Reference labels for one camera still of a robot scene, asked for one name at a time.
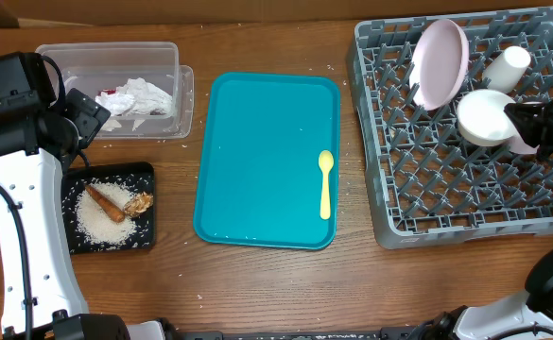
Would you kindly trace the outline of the pink bowl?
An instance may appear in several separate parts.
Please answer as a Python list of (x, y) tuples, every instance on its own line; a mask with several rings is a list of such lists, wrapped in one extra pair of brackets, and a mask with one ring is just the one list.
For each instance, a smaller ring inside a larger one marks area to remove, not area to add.
[(523, 142), (522, 138), (519, 136), (516, 128), (515, 128), (514, 135), (508, 141), (508, 145), (510, 146), (510, 151), (512, 153), (520, 154), (520, 155), (535, 154), (538, 150), (538, 147), (539, 147), (539, 146), (529, 146), (529, 145), (525, 144)]

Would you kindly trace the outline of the pale green bowl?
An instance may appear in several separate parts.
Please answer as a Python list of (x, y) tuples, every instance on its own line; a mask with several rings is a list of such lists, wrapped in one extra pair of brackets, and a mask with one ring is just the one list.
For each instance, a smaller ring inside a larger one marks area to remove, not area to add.
[(458, 131), (474, 145), (501, 145), (515, 134), (515, 127), (504, 111), (514, 103), (511, 97), (495, 90), (467, 93), (457, 106)]

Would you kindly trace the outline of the white cup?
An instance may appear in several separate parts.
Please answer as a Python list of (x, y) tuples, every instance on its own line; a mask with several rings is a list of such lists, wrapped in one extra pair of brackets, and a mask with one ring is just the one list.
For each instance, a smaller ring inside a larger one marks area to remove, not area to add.
[(510, 46), (505, 49), (482, 73), (489, 80), (487, 88), (504, 94), (511, 93), (530, 65), (526, 49)]

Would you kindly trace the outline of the white napkin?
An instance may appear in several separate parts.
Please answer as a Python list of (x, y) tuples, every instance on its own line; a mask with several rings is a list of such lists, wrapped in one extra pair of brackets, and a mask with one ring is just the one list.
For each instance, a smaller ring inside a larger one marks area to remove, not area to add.
[(95, 102), (111, 116), (167, 115), (172, 110), (173, 97), (143, 78), (130, 78), (113, 94), (95, 97)]

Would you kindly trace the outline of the brown walnut cookie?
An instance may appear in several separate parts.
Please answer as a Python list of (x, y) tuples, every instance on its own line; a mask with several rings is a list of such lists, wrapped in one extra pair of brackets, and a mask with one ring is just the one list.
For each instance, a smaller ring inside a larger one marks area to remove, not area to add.
[(153, 194), (142, 192), (133, 197), (123, 207), (123, 212), (130, 218), (136, 218), (146, 212), (154, 204)]

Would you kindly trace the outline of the orange carrot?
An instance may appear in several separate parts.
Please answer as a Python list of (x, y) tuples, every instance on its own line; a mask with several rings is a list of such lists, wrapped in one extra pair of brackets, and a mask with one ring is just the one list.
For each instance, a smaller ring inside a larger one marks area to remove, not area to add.
[(122, 223), (125, 220), (126, 216), (124, 212), (93, 186), (86, 185), (85, 191), (114, 223)]

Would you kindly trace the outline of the large white plate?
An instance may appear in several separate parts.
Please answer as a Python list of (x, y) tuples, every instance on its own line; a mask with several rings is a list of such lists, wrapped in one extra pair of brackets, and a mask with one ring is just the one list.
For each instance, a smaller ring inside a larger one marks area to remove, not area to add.
[(438, 109), (457, 95), (468, 71), (467, 36), (453, 21), (439, 19), (423, 32), (411, 62), (409, 86), (419, 86), (413, 102), (427, 111)]

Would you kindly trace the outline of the yellow plastic spoon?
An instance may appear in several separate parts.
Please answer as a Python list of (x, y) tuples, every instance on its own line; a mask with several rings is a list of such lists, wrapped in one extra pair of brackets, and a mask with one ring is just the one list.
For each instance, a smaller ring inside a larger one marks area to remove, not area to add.
[(328, 220), (331, 217), (331, 195), (329, 175), (334, 166), (334, 157), (329, 150), (323, 150), (319, 155), (321, 171), (320, 218)]

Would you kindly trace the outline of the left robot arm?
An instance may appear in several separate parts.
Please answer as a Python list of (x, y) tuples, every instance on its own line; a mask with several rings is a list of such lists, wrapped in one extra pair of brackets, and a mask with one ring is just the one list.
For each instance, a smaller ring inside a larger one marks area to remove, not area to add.
[(0, 254), (5, 339), (176, 339), (164, 318), (127, 325), (92, 314), (72, 267), (61, 209), (63, 174), (110, 113), (53, 84), (38, 53), (0, 56)]

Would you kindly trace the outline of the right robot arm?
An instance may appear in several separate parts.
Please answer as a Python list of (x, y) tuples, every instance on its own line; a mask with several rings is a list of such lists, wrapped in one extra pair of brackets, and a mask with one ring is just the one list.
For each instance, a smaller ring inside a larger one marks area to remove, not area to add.
[[(553, 100), (508, 104), (504, 113), (537, 159), (553, 166)], [(553, 338), (553, 249), (531, 269), (523, 291), (482, 307), (461, 306), (415, 327), (409, 339)]]

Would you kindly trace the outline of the grey dishwasher rack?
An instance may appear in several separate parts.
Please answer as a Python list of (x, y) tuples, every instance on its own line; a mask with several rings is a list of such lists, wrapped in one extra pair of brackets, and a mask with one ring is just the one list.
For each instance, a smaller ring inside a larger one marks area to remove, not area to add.
[[(483, 89), (485, 67), (511, 46), (531, 57), (512, 98), (553, 98), (553, 7), (460, 13), (469, 41), (462, 94)], [(417, 105), (412, 56), (432, 18), (364, 21), (348, 55), (366, 157), (375, 239), (388, 249), (457, 244), (512, 234), (553, 234), (553, 166), (458, 132), (458, 102)]]

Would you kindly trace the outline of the small white tissue piece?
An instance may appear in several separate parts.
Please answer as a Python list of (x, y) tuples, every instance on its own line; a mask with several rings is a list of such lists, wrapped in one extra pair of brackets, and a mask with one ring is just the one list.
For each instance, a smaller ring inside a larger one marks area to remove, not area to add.
[(110, 118), (100, 129), (106, 133), (132, 133), (135, 132), (146, 120), (122, 120), (120, 118)]

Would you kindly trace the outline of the clear plastic bin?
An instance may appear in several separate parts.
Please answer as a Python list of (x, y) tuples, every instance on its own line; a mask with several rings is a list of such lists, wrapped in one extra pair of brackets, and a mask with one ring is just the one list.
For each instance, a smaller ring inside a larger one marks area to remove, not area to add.
[(36, 49), (57, 63), (66, 90), (78, 89), (93, 100), (103, 89), (123, 86), (130, 78), (143, 78), (173, 97), (167, 115), (111, 116), (122, 120), (145, 119), (132, 133), (98, 132), (99, 139), (180, 139), (191, 129), (194, 75), (180, 64), (172, 42), (81, 42), (43, 44)]

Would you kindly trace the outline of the teal plastic tray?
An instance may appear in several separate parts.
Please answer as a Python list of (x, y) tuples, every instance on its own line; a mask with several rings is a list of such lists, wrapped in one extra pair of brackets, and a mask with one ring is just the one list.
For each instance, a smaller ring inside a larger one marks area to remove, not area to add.
[(209, 243), (319, 250), (319, 156), (340, 150), (340, 91), (322, 76), (230, 72), (210, 92), (193, 214)]

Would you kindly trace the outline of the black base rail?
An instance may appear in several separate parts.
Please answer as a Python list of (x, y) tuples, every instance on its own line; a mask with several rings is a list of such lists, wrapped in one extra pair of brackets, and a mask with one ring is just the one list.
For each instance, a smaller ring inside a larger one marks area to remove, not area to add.
[(294, 331), (223, 333), (221, 331), (178, 332), (184, 340), (397, 340), (406, 339), (414, 326), (385, 327), (377, 331)]

